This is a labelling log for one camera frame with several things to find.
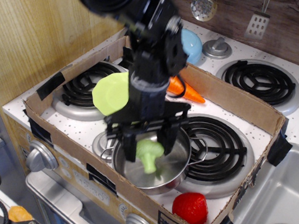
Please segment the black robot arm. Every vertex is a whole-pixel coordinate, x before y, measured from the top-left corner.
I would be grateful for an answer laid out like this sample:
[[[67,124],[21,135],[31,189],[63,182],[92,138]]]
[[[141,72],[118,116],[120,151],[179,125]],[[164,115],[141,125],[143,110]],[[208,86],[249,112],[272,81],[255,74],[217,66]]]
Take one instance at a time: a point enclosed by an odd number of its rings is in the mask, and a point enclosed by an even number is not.
[[[122,144],[134,162],[137,136],[156,131],[165,154],[172,151],[190,105],[166,100],[168,84],[186,67],[182,23],[171,0],[80,0],[89,11],[113,18],[128,29],[133,63],[128,102],[106,117],[108,137]]]

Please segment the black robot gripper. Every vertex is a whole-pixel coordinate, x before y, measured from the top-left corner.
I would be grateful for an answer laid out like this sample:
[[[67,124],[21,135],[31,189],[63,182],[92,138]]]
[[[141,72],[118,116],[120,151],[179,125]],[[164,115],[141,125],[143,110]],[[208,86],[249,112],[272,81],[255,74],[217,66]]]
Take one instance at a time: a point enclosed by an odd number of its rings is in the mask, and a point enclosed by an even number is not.
[[[135,162],[136,136],[157,131],[157,141],[169,154],[180,126],[187,121],[190,104],[166,100],[166,89],[128,87],[129,100],[121,110],[107,116],[107,138],[121,139],[126,160]]]

